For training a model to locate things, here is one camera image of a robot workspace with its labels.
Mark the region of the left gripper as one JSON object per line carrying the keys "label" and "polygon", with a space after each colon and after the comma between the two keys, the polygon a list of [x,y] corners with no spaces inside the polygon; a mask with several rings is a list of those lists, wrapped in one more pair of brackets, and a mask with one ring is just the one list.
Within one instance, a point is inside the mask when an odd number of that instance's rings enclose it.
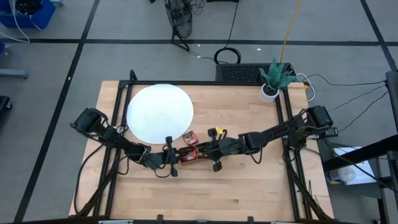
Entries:
{"label": "left gripper", "polygon": [[179,149],[172,147],[172,136],[167,136],[165,140],[166,145],[162,152],[145,152],[139,163],[152,170],[163,169],[167,164],[173,169],[174,165],[181,161],[183,154]]}

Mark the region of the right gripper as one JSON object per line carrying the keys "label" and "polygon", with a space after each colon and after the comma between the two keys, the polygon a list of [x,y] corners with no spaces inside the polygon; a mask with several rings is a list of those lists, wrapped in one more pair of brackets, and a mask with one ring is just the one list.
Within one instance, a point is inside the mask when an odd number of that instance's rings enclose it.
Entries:
{"label": "right gripper", "polygon": [[[219,136],[226,136],[228,131],[223,129],[224,133],[219,134],[216,128],[211,128],[208,130],[208,135],[211,140],[218,138]],[[225,138],[222,139],[218,145],[215,147],[215,152],[213,152],[214,144],[210,142],[203,142],[196,145],[199,157],[210,157],[213,161],[219,161],[223,156],[230,155],[240,155],[246,154],[247,148],[240,139],[235,138]]]}

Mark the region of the black computer case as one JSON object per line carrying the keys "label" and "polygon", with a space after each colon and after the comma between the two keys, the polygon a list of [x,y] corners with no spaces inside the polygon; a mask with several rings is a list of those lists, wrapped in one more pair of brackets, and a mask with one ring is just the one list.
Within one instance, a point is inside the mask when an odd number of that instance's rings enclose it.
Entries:
{"label": "black computer case", "polygon": [[269,63],[236,63],[218,64],[216,66],[217,82],[260,82],[260,69],[268,72]]}

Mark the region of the green snake plant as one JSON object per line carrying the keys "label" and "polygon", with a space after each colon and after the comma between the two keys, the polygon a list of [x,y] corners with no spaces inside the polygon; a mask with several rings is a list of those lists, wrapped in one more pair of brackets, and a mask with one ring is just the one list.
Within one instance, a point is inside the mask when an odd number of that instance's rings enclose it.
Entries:
{"label": "green snake plant", "polygon": [[284,64],[277,63],[276,59],[272,59],[268,72],[263,68],[259,68],[261,79],[265,84],[266,91],[274,93],[277,90],[287,87],[295,80],[294,75],[289,75],[284,71]]}

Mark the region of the black floor fan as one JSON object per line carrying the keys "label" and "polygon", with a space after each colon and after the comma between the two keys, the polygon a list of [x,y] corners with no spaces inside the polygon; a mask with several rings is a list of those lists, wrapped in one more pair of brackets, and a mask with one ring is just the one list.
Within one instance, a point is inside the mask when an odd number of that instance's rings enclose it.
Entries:
{"label": "black floor fan", "polygon": [[184,39],[192,33],[192,11],[187,0],[165,0],[165,10],[172,27],[172,44],[190,51]]}

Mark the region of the white plastic bottle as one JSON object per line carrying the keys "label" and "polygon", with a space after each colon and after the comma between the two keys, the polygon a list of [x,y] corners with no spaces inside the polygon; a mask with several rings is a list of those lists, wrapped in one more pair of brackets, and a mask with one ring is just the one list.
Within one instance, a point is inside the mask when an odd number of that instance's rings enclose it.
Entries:
{"label": "white plastic bottle", "polygon": [[343,184],[356,178],[355,170],[351,167],[342,167],[328,171],[325,174],[326,181],[330,184]]}

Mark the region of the white paper sheets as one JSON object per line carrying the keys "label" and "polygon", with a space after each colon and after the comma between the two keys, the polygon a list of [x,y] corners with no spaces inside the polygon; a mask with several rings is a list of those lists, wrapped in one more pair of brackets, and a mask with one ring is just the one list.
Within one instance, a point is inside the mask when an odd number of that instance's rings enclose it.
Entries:
{"label": "white paper sheets", "polygon": [[354,165],[350,165],[347,167],[351,167],[355,170],[356,178],[350,182],[344,183],[345,185],[356,185],[356,184],[368,184],[376,182],[373,178],[374,172],[371,169],[368,161],[364,161],[361,163]]}

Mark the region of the gray metal bar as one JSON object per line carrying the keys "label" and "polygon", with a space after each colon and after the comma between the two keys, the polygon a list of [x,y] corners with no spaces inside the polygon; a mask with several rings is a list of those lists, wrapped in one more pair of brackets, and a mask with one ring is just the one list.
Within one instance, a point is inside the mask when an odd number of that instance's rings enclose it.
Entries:
{"label": "gray metal bar", "polygon": [[29,75],[26,71],[23,70],[0,68],[0,77],[28,79]]}

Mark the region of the blue plastic bin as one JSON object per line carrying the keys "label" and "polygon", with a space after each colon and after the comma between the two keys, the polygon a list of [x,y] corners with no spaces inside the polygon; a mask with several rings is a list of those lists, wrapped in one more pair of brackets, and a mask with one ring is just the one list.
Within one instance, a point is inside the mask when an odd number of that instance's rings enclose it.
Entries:
{"label": "blue plastic bin", "polygon": [[16,20],[11,11],[12,0],[0,0],[0,23],[7,28],[44,29],[49,24],[55,6],[50,0],[37,0],[42,9],[36,10],[32,15],[20,14],[16,11]]}

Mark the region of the black aluminium table frame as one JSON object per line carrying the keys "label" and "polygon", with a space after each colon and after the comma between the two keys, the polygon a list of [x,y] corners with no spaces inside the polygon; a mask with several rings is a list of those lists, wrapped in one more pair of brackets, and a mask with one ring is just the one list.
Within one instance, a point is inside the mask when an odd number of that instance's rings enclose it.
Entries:
{"label": "black aluminium table frame", "polygon": [[[162,152],[164,144],[149,144],[136,138],[127,125],[127,107],[133,96],[156,84],[175,85],[193,103],[193,131],[199,143],[211,141],[208,130],[219,127],[227,138],[265,131],[290,120],[309,108],[300,83],[292,83],[274,103],[259,99],[258,83],[139,81],[104,82],[95,109],[108,117],[126,139]],[[269,142],[250,156],[223,156],[222,169],[215,161],[198,159],[152,170],[130,160],[125,152],[88,138],[88,165],[78,193],[84,200],[71,223],[164,223],[206,222],[297,222],[333,223],[330,198],[320,158],[290,145],[288,137]]]}

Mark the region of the black desk frame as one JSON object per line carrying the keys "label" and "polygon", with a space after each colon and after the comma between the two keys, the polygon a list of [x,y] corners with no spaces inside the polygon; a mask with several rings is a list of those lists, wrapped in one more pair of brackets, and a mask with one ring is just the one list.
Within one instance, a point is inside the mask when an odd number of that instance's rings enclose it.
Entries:
{"label": "black desk frame", "polygon": [[376,181],[381,191],[381,196],[377,200],[380,213],[380,224],[388,223],[388,212],[384,201],[386,197],[384,189],[390,189],[393,192],[396,207],[398,208],[398,70],[386,72],[386,86],[392,106],[397,134],[360,149],[354,149],[354,151],[343,154],[342,156],[337,155],[335,158],[329,159],[323,163],[324,169],[326,171],[331,171],[343,167],[355,166],[360,162],[371,159],[378,160],[384,156],[389,166],[389,176],[373,176],[365,172],[367,176]]}

